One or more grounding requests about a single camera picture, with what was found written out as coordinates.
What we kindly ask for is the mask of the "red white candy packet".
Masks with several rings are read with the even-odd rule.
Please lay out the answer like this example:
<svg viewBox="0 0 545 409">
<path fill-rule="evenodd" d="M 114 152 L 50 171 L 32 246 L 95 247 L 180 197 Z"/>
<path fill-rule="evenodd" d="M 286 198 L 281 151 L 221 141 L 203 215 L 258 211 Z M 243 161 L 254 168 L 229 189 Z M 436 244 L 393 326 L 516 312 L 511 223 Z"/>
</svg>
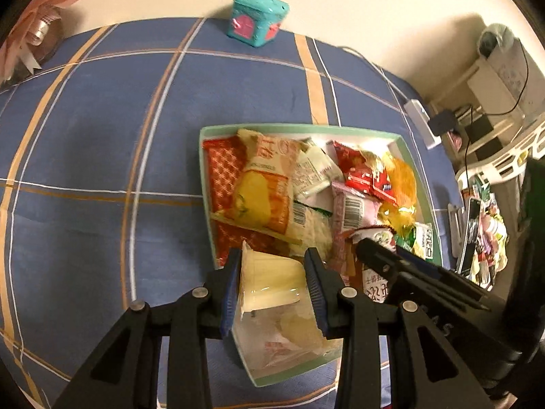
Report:
<svg viewBox="0 0 545 409">
<path fill-rule="evenodd" d="M 397 205 L 384 163 L 376 154 L 350 148 L 338 141 L 332 142 L 332 148 L 347 186 L 380 201 Z"/>
</svg>

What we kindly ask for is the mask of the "colourful toy clutter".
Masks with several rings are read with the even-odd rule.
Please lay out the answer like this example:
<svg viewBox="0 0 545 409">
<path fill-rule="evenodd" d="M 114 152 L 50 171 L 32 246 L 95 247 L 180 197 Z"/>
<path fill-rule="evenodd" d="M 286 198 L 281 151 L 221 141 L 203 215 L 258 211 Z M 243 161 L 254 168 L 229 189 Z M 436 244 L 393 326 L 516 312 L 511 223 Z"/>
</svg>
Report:
<svg viewBox="0 0 545 409">
<path fill-rule="evenodd" d="M 477 173 L 467 179 L 462 191 L 464 201 L 469 197 L 481 200 L 479 234 L 470 276 L 467 278 L 481 288 L 491 290 L 498 272 L 508 263 L 506 246 L 509 240 L 504 219 L 489 180 Z"/>
</svg>

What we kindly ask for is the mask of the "pale yellow jelly cup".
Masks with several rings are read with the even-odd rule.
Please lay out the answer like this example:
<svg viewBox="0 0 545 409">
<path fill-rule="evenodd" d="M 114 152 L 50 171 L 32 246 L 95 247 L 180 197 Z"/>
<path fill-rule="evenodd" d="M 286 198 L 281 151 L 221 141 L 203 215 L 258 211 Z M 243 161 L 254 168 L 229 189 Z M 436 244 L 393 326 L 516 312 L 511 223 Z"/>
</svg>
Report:
<svg viewBox="0 0 545 409">
<path fill-rule="evenodd" d="M 302 319 L 311 318 L 306 273 L 301 262 L 242 245 L 239 285 L 242 314 L 285 307 Z"/>
</svg>

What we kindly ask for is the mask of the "dark green snack packet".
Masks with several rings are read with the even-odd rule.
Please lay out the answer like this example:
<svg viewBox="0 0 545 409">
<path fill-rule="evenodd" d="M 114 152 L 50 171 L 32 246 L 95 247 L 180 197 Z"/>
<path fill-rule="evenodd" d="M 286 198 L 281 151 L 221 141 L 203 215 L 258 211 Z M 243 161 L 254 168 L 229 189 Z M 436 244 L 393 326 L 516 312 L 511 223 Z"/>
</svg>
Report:
<svg viewBox="0 0 545 409">
<path fill-rule="evenodd" d="M 394 237 L 397 246 L 401 246 L 407 251 L 413 252 L 417 246 L 417 227 L 415 224 L 409 224 L 401 228 L 401 232 Z"/>
</svg>

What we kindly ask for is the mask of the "yellow snack bag with barcode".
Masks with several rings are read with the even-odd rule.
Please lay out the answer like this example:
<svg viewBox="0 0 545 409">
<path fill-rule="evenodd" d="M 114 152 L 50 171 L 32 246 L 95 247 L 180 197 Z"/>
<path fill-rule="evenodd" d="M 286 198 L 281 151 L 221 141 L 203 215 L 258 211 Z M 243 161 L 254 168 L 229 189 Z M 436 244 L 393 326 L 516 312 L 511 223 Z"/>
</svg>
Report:
<svg viewBox="0 0 545 409">
<path fill-rule="evenodd" d="M 384 201 L 379 208 L 379 218 L 396 233 L 405 234 L 416 221 L 417 181 L 411 167 L 393 154 L 387 152 L 381 160 L 390 178 L 395 205 Z"/>
</svg>

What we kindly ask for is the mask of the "green edged cracker packet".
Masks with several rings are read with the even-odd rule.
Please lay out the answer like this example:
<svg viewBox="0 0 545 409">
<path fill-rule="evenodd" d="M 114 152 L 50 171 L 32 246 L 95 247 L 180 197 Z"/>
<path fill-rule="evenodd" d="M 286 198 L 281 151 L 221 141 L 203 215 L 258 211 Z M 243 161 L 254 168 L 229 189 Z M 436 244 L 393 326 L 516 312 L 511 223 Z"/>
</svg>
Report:
<svg viewBox="0 0 545 409">
<path fill-rule="evenodd" d="M 301 203 L 293 203 L 291 232 L 300 241 L 299 245 L 290 244 L 290 255 L 303 258 L 310 247 L 318 250 L 322 260 L 326 261 L 332 252 L 332 226 L 330 218 Z"/>
</svg>

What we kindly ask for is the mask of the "pink snack packet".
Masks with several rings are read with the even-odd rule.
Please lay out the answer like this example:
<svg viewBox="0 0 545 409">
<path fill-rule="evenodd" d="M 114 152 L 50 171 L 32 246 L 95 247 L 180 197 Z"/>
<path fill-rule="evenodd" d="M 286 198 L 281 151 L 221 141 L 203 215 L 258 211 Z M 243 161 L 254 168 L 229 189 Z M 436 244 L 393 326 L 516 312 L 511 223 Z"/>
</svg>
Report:
<svg viewBox="0 0 545 409">
<path fill-rule="evenodd" d="M 354 262 L 348 260 L 345 233 L 378 223 L 382 203 L 340 181 L 332 181 L 332 255 L 330 262 L 335 271 L 347 277 L 356 274 Z"/>
</svg>

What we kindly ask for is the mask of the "teal rimmed white tray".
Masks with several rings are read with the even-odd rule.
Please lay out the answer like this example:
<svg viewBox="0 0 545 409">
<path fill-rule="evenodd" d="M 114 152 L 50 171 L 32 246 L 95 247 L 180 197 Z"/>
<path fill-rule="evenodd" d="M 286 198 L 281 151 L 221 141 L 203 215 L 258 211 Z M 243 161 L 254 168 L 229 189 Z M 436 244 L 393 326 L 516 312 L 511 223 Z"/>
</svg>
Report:
<svg viewBox="0 0 545 409">
<path fill-rule="evenodd" d="M 263 135 L 310 141 L 328 154 L 333 153 L 331 144 L 337 140 L 379 156 L 390 154 L 410 167 L 415 165 L 399 134 L 316 125 L 255 124 L 252 128 Z M 322 257 L 331 255 L 332 189 L 295 202 L 288 237 L 237 227 L 220 217 L 231 204 L 236 179 L 245 164 L 246 151 L 236 135 L 238 129 L 237 125 L 220 125 L 200 131 L 200 178 L 215 268 L 223 268 L 230 249 L 242 244 L 271 257 L 303 259 L 310 247 L 318 249 Z M 303 296 L 282 306 L 236 312 L 231 331 L 236 355 L 255 387 L 281 383 L 340 357 L 341 342 L 328 341 L 315 331 L 307 341 L 291 341 L 294 330 L 306 327 L 312 319 L 309 306 L 309 296 Z"/>
</svg>

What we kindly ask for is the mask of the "red brown milk snack packet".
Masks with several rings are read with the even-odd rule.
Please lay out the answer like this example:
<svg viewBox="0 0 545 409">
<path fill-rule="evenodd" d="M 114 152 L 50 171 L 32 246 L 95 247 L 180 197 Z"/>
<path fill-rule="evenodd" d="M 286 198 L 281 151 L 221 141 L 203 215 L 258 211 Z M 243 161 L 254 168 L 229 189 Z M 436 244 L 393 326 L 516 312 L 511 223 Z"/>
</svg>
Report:
<svg viewBox="0 0 545 409">
<path fill-rule="evenodd" d="M 348 285 L 365 293 L 372 301 L 383 303 L 389 293 L 383 268 L 371 260 L 374 252 L 358 245 L 369 239 L 375 245 L 395 252 L 395 230 L 388 225 L 371 225 L 348 230 L 345 233 L 346 275 Z"/>
</svg>

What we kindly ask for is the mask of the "clear bag with pastry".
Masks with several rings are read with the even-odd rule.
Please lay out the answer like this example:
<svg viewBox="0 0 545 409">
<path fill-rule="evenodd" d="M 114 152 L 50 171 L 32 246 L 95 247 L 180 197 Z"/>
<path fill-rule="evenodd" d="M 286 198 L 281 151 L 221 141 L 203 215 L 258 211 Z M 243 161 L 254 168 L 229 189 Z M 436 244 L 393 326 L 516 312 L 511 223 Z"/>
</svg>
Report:
<svg viewBox="0 0 545 409">
<path fill-rule="evenodd" d="M 232 335 L 255 380 L 300 375 L 328 364 L 342 352 L 342 342 L 326 339 L 312 312 L 300 303 L 241 313 Z"/>
</svg>

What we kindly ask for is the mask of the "pale green printed packet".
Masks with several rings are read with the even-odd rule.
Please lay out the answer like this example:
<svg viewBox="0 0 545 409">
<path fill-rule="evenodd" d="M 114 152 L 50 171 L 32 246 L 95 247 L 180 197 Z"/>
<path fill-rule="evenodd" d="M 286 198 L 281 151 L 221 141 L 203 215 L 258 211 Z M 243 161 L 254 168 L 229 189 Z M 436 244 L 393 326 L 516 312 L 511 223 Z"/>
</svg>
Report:
<svg viewBox="0 0 545 409">
<path fill-rule="evenodd" d="M 292 176 L 294 200 L 324 211 L 332 210 L 332 182 L 343 182 L 336 162 L 311 138 L 300 141 L 302 149 Z"/>
</svg>

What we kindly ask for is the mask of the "white green corn snack bag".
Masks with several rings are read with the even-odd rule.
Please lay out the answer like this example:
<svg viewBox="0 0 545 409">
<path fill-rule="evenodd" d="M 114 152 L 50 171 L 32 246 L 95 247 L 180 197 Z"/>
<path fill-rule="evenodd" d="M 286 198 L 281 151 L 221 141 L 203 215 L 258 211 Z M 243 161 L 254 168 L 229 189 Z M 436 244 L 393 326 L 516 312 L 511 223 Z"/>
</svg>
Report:
<svg viewBox="0 0 545 409">
<path fill-rule="evenodd" d="M 434 260 L 434 233 L 431 224 L 415 223 L 413 237 L 413 254 L 432 262 Z"/>
</svg>

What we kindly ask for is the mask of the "yellow orange bread packet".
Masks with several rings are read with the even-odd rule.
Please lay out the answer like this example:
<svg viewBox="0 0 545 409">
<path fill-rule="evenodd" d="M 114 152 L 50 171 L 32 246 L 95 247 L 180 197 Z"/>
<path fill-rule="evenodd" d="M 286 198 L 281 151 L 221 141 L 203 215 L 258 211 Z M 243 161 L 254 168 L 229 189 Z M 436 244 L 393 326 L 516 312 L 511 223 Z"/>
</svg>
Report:
<svg viewBox="0 0 545 409">
<path fill-rule="evenodd" d="M 299 245 L 292 220 L 293 176 L 301 143 L 247 128 L 236 136 L 245 147 L 246 163 L 229 207 L 213 213 L 213 220 Z"/>
</svg>

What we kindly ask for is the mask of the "orange red wafer packet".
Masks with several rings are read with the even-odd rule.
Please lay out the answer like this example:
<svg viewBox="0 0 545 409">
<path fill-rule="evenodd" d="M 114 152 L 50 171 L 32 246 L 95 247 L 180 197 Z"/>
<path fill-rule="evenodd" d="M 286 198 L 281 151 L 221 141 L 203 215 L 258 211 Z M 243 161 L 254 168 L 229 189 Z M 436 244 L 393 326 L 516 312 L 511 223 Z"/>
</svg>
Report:
<svg viewBox="0 0 545 409">
<path fill-rule="evenodd" d="M 237 136 L 227 138 L 204 139 L 202 142 L 205 174 L 205 187 L 208 189 L 211 212 L 227 210 L 232 203 L 232 195 L 236 181 L 246 164 L 246 149 Z M 224 224 L 210 219 L 212 227 L 212 248 L 217 268 L 226 263 L 231 248 L 241 248 L 246 241 L 249 246 L 259 252 L 287 256 L 289 246 L 264 233 Z"/>
</svg>

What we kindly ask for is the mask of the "black power adapter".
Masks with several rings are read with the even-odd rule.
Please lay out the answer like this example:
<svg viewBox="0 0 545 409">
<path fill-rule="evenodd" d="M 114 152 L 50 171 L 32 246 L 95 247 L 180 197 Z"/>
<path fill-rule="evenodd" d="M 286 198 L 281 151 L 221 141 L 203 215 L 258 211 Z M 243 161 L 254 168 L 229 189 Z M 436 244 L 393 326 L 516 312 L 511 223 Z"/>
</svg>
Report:
<svg viewBox="0 0 545 409">
<path fill-rule="evenodd" d="M 436 113 L 435 116 L 431 116 L 428 121 L 428 127 L 435 137 L 441 137 L 441 135 L 452 131 L 458 120 L 452 110 L 444 109 L 440 113 Z"/>
</svg>

